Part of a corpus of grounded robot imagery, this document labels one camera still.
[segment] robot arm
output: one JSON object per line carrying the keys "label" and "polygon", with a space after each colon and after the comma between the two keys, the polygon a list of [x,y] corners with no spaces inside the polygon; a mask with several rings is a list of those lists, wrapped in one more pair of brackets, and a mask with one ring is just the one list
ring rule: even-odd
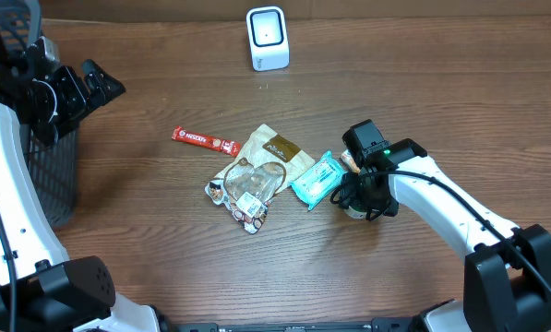
{"label": "robot arm", "polygon": [[[35,264],[67,261],[66,249],[50,228],[29,177],[20,147],[16,114],[0,103],[0,214],[16,256],[17,277],[35,273]],[[8,284],[8,270],[0,244],[0,285]]]}
{"label": "robot arm", "polygon": [[[452,182],[431,157],[414,157],[398,165],[400,171],[416,172],[437,178],[458,192],[476,211],[489,219],[498,232],[506,238],[513,236],[515,223],[503,219],[484,207]],[[407,175],[390,175],[389,190],[392,197],[421,216],[433,230],[453,249],[460,260],[474,252],[478,244],[493,245],[500,240],[474,218],[473,215],[436,185]]]}
{"label": "robot arm", "polygon": [[[30,125],[50,147],[125,92],[91,60],[82,66],[83,82],[50,56],[50,43],[41,37],[15,59],[0,52],[0,330],[8,330],[14,316],[13,331],[170,331],[170,323],[154,308],[115,292],[101,259],[70,260],[44,217],[21,150],[20,123]],[[11,64],[21,63],[26,70],[13,73]],[[15,280],[9,278],[3,233]],[[11,315],[13,306],[18,309]]]}
{"label": "robot arm", "polygon": [[[539,225],[522,230],[491,212],[452,182],[423,148],[411,139],[391,145],[371,121],[353,126],[343,141],[361,172],[345,174],[331,201],[365,209],[368,216],[375,210],[376,216],[392,217],[403,203],[464,263],[463,302],[418,316],[424,331],[551,329],[551,235],[546,230]],[[523,273],[509,279],[508,268]]]}

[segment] food wrapper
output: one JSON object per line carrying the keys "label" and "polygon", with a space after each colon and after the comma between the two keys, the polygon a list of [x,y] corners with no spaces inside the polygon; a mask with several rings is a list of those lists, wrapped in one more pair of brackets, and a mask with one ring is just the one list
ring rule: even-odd
{"label": "food wrapper", "polygon": [[229,154],[233,157],[240,151],[240,143],[231,140],[221,139],[214,136],[193,133],[178,125],[173,131],[173,140],[209,148],[215,151]]}
{"label": "food wrapper", "polygon": [[355,160],[351,156],[351,152],[349,152],[348,149],[346,149],[341,154],[341,160],[345,163],[345,165],[347,165],[347,167],[349,167],[352,172],[356,172],[357,174],[359,174],[359,172],[361,171],[359,167],[357,167],[357,164],[355,163]]}
{"label": "food wrapper", "polygon": [[273,198],[314,165],[294,143],[262,124],[236,159],[205,187],[214,204],[224,204],[251,234],[267,220]]}
{"label": "food wrapper", "polygon": [[341,184],[345,170],[327,151],[319,162],[292,183],[295,194],[312,210],[322,198]]}

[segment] brown snack bag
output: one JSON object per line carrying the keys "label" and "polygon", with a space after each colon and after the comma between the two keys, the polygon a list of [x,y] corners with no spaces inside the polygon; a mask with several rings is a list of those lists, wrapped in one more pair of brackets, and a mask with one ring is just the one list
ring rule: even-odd
{"label": "brown snack bag", "polygon": [[236,159],[205,187],[243,228],[255,234],[267,219],[273,197],[314,165],[314,160],[266,124],[255,130]]}

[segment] red coffee stick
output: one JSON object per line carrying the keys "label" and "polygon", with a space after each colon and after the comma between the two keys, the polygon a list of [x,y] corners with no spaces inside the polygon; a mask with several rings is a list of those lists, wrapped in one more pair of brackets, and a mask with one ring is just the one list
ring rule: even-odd
{"label": "red coffee stick", "polygon": [[173,140],[221,151],[233,157],[238,155],[238,152],[240,152],[240,148],[242,147],[240,143],[236,143],[234,141],[190,132],[183,129],[180,125],[178,125],[173,131]]}

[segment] wet wipes package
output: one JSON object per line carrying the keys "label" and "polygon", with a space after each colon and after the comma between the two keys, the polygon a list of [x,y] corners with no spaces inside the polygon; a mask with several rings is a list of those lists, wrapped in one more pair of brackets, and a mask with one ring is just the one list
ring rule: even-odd
{"label": "wet wipes package", "polygon": [[330,191],[341,184],[345,170],[327,151],[319,162],[292,182],[295,194],[312,210]]}

